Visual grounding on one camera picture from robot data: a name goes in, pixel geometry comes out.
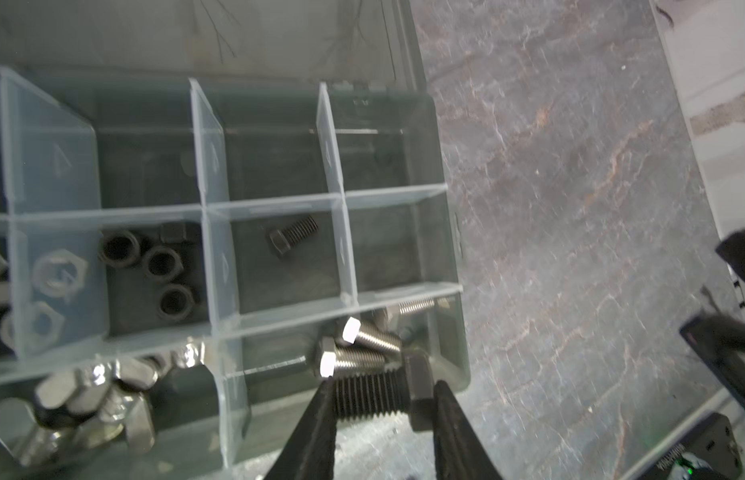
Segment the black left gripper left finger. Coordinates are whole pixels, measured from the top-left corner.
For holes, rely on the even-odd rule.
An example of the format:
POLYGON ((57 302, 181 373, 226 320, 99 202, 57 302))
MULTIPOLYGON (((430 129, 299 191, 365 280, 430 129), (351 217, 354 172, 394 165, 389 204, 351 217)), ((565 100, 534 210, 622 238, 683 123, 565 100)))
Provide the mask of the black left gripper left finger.
POLYGON ((320 384, 266 479, 332 479, 336 450, 334 380, 320 384))

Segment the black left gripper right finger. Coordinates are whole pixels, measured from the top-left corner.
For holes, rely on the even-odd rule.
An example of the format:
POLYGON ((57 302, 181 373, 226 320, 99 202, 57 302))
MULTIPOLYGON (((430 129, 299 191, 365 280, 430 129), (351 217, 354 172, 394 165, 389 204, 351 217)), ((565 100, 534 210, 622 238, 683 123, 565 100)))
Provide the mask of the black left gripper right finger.
POLYGON ((450 385, 434 387, 434 450, 438 479, 494 479, 503 476, 494 466, 450 385))

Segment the steel hex bolt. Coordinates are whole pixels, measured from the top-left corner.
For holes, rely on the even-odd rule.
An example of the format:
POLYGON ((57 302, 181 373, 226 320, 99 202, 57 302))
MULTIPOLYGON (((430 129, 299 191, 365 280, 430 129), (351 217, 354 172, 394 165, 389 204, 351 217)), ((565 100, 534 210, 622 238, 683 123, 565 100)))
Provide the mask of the steel hex bolt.
POLYGON ((354 316, 336 322, 336 331, 338 340, 344 345, 362 346, 392 357, 403 352, 403 342, 398 336, 354 316))
POLYGON ((320 378, 379 372, 386 365, 387 358, 378 352, 338 347, 330 337, 323 337, 318 342, 316 371, 320 378))
POLYGON ((374 324, 382 331, 395 332, 402 322, 413 315, 430 310, 436 306, 434 299, 400 302, 382 307, 374 312, 374 324))

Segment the steel wing nut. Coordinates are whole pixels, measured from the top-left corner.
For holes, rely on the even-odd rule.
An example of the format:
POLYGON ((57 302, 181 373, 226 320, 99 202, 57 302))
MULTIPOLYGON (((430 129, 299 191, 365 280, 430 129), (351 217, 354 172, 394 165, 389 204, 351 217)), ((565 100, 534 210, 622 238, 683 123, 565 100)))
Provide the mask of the steel wing nut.
POLYGON ((0 445, 24 468, 54 461, 74 439, 70 427, 44 426, 30 402, 20 398, 0 400, 0 445))
POLYGON ((112 386, 92 418, 76 428, 74 448, 90 450, 126 436, 128 450, 146 454, 156 443, 152 407, 144 393, 112 386))
POLYGON ((136 391, 154 388, 174 370, 187 370, 206 364, 206 344, 190 342, 144 357, 124 357, 112 362, 116 381, 136 391))
POLYGON ((73 416, 95 414, 112 387, 114 364, 94 363, 46 376, 34 390, 36 404, 45 410, 64 408, 73 416))

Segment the black hex nut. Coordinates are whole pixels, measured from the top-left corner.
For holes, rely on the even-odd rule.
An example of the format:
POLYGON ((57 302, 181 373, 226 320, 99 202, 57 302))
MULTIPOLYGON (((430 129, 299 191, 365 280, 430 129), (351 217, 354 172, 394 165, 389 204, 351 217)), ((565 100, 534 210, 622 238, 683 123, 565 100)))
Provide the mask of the black hex nut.
POLYGON ((176 249, 157 245, 144 254, 142 270, 148 279, 158 284, 168 284, 184 273, 184 262, 176 249))
POLYGON ((158 317, 168 322, 186 321, 196 308, 196 294, 188 285, 168 284, 158 292, 158 317))

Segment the black flange nut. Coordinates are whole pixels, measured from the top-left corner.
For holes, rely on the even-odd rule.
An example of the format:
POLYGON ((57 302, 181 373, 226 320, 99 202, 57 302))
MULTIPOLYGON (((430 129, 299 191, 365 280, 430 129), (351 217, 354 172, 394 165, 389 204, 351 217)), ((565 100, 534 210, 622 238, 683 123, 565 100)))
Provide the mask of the black flange nut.
POLYGON ((100 240, 98 258, 114 269, 135 266, 141 257, 142 239, 130 230, 106 232, 100 240))

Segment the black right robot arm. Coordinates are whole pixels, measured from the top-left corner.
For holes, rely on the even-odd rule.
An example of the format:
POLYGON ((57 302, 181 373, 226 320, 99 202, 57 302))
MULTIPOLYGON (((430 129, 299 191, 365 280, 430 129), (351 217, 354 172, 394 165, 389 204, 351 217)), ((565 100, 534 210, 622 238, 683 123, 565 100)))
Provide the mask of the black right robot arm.
MULTIPOLYGON (((716 254, 733 270, 738 286, 745 288, 745 229, 722 240, 716 254)), ((701 313, 680 334, 745 410, 745 321, 701 313)))

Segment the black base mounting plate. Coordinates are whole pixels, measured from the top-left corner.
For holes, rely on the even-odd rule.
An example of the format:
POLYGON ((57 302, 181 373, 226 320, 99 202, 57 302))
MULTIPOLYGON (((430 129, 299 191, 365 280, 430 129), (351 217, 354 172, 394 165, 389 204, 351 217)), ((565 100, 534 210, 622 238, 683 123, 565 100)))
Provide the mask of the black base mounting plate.
POLYGON ((642 471, 639 479, 739 479, 743 470, 729 418, 712 413, 642 471))

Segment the green plastic organizer box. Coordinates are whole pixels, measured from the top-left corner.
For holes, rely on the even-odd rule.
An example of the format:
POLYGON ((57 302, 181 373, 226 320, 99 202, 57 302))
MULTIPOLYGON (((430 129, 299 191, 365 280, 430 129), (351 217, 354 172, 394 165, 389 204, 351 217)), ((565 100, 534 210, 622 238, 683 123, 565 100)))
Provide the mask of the green plastic organizer box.
POLYGON ((434 379, 470 383, 453 216, 436 106, 406 1, 0 1, 0 400, 40 423, 50 374, 190 342, 204 366, 144 393, 156 443, 72 444, 24 468, 0 445, 0 479, 232 478, 284 447, 322 378, 316 350, 336 322, 434 299, 388 332, 428 356, 434 379), (266 234, 304 216, 318 232, 284 257, 266 234), (160 242, 160 224, 198 222, 202 241, 160 242), (135 266, 100 261, 106 232, 142 239, 135 266), (158 317, 150 248, 176 249, 196 308, 158 317), (32 285, 66 249, 88 262, 70 301, 32 285), (27 348, 30 306, 65 318, 57 346, 27 348))

